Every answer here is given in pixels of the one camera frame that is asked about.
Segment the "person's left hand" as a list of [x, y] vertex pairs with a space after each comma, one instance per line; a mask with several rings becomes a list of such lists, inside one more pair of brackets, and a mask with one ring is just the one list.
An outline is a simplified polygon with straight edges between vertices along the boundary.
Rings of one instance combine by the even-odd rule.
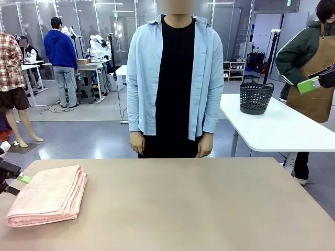
[[203, 133], [199, 143], [198, 143], [198, 153], [197, 157], [202, 158], [208, 156], [213, 149], [213, 137], [212, 133]]

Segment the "person's right hand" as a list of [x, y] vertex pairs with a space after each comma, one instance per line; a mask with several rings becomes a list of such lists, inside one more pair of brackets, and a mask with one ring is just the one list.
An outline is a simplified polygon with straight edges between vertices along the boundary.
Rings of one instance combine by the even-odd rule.
[[144, 151], [145, 139], [141, 132], [130, 133], [130, 145], [134, 152], [142, 155]]

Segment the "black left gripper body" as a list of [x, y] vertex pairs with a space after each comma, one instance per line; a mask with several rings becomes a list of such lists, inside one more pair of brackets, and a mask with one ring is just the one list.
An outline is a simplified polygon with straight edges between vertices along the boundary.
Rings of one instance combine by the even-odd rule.
[[1, 161], [0, 170], [1, 170], [1, 193], [4, 193], [5, 188], [9, 186], [7, 180], [14, 179], [14, 175], [20, 173], [20, 167], [7, 161]]

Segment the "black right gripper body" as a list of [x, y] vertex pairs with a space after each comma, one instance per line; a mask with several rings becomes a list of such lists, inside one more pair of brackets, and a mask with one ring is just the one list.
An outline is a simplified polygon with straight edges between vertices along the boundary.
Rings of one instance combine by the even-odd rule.
[[319, 75], [319, 84], [323, 88], [332, 88], [335, 86], [335, 69], [331, 68]]

